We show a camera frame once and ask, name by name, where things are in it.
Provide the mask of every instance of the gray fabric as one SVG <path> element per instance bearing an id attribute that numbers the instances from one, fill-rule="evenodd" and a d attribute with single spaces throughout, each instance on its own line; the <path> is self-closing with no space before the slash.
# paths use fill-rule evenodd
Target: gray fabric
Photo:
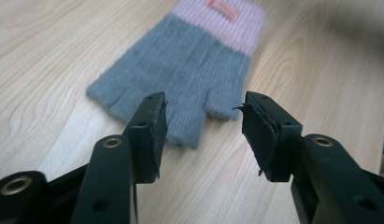
<path id="1" fill-rule="evenodd" d="M 197 148 L 206 116 L 237 119 L 249 56 L 168 15 L 88 89 L 110 114 L 128 122 L 142 99 L 164 91 L 167 142 Z"/>

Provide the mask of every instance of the pink label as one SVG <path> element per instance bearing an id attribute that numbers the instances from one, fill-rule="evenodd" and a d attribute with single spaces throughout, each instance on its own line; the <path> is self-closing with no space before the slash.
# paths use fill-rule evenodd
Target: pink label
<path id="1" fill-rule="evenodd" d="M 229 21 L 235 22 L 238 18 L 238 12 L 225 3 L 222 0 L 206 0 L 206 3 L 210 6 L 218 10 L 224 17 L 226 17 Z"/>

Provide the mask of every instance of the gray knit glove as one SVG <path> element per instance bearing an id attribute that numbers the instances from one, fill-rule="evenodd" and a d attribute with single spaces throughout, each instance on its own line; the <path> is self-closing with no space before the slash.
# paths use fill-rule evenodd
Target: gray knit glove
<path id="1" fill-rule="evenodd" d="M 128 122 L 142 99 L 163 91 L 166 140 L 197 148 L 206 116 L 237 119 L 263 10 L 242 0 L 180 0 L 88 89 Z"/>

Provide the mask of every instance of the glove cuff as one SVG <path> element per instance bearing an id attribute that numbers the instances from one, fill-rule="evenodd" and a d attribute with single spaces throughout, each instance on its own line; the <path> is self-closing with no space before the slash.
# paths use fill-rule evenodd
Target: glove cuff
<path id="1" fill-rule="evenodd" d="M 263 9 L 243 0 L 179 0 L 171 13 L 248 56 L 264 23 Z"/>

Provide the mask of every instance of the tabletop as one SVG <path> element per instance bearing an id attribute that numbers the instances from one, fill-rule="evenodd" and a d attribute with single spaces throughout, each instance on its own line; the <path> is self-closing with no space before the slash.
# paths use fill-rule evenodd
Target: tabletop
<path id="1" fill-rule="evenodd" d="M 377 173 L 384 144 L 384 1 L 256 0 L 266 13 L 245 91 L 266 94 Z M 0 179 L 48 180 L 121 133 L 86 94 L 176 0 L 0 1 Z M 138 186 L 140 223 L 298 223 L 290 183 L 270 183 L 241 119 L 209 119 L 196 150 L 165 147 Z"/>

